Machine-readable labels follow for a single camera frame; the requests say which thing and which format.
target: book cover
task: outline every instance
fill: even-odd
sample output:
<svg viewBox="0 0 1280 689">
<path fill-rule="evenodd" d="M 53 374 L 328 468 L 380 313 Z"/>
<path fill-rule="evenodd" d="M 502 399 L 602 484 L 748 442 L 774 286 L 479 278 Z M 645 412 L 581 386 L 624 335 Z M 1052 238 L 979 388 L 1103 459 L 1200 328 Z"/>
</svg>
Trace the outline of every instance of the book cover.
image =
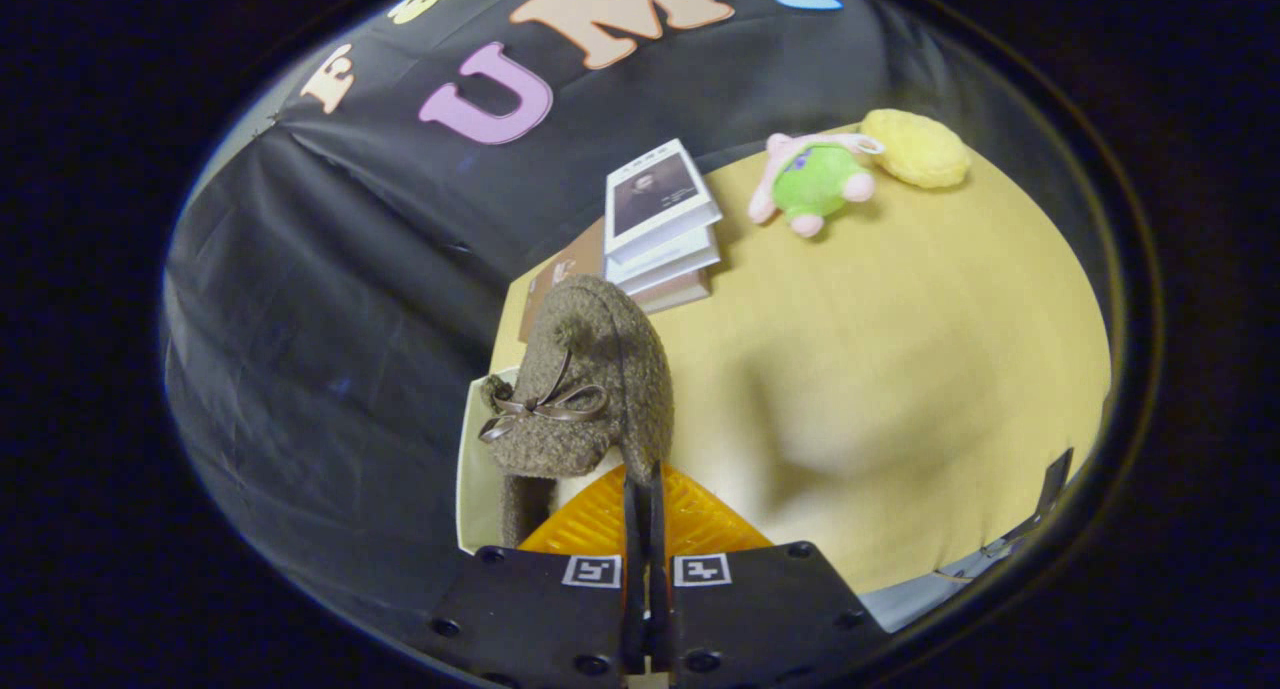
<svg viewBox="0 0 1280 689">
<path fill-rule="evenodd" d="M 719 261 L 716 233 L 701 227 L 658 245 L 626 264 L 604 260 L 604 278 L 628 296 Z"/>
<path fill-rule="evenodd" d="M 604 192 L 604 254 L 630 263 L 678 234 L 713 224 L 719 206 L 680 140 L 612 170 Z"/>
<path fill-rule="evenodd" d="M 517 334 L 521 342 L 529 342 L 529 332 L 534 328 L 534 318 L 538 316 L 547 292 L 566 277 L 575 274 L 604 274 L 604 218 L 595 220 L 586 232 L 563 247 L 529 283 L 525 314 L 520 319 L 520 334 Z"/>
<path fill-rule="evenodd" d="M 709 296 L 712 296 L 712 286 L 707 278 L 707 270 L 698 269 L 649 287 L 631 298 L 640 305 L 645 314 L 658 314 Z"/>
</svg>

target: letter m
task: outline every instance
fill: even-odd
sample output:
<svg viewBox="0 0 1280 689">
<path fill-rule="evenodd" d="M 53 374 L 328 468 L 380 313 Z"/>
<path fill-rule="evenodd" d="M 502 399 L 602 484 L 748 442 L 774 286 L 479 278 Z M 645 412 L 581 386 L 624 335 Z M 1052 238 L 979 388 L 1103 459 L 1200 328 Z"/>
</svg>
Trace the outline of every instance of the letter m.
<svg viewBox="0 0 1280 689">
<path fill-rule="evenodd" d="M 646 38 L 662 38 L 654 5 L 667 13 L 667 26 L 691 29 L 728 19 L 733 8 L 714 0 L 529 0 L 511 13 L 513 23 L 541 22 L 586 53 L 588 69 L 603 69 L 636 50 L 631 38 L 616 38 L 603 27 Z"/>
</svg>

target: yellow cushion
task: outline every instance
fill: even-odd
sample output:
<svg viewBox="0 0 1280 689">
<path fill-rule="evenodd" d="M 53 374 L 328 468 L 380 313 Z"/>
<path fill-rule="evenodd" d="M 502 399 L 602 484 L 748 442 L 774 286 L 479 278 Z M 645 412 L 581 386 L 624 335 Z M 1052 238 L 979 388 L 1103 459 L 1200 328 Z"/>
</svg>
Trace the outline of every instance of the yellow cushion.
<svg viewBox="0 0 1280 689">
<path fill-rule="evenodd" d="M 969 172 L 969 150 L 940 120 L 900 111 L 870 111 L 859 132 L 879 140 L 883 152 L 873 155 L 884 172 L 923 188 L 954 187 Z"/>
<path fill-rule="evenodd" d="M 625 478 L 626 466 L 618 466 L 594 480 L 517 548 L 549 555 L 625 555 Z M 667 557 L 772 547 L 737 512 L 669 465 L 662 467 L 662 487 Z"/>
</svg>

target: yellow table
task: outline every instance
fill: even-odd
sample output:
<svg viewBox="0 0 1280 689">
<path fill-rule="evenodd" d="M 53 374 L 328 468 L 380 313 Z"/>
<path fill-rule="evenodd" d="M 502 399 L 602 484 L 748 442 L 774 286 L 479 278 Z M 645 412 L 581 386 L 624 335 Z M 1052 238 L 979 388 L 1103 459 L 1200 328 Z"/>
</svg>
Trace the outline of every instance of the yellow table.
<svg viewBox="0 0 1280 689">
<path fill-rule="evenodd" d="M 1111 384 L 1074 252 L 980 156 L 952 191 L 877 170 L 876 197 L 817 241 L 746 218 L 763 168 L 707 175 L 724 211 L 712 297 L 652 318 L 675 382 L 671 462 L 773 542 L 815 542 L 855 592 L 1012 529 L 1065 448 L 1073 471 L 1087 458 Z M 511 286 L 493 371 L 520 364 L 540 269 Z"/>
</svg>

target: pink plush toy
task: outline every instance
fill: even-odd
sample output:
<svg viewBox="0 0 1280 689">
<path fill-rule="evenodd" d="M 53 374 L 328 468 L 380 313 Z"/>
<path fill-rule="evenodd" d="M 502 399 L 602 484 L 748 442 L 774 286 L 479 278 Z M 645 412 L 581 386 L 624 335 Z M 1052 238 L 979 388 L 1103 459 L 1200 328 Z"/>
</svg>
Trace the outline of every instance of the pink plush toy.
<svg viewBox="0 0 1280 689">
<path fill-rule="evenodd" d="M 801 237 L 817 234 L 823 218 L 846 201 L 872 197 L 876 179 L 854 155 L 884 151 L 883 145 L 864 134 L 773 134 L 765 149 L 769 161 L 748 215 L 763 224 L 782 210 L 791 229 Z"/>
</svg>

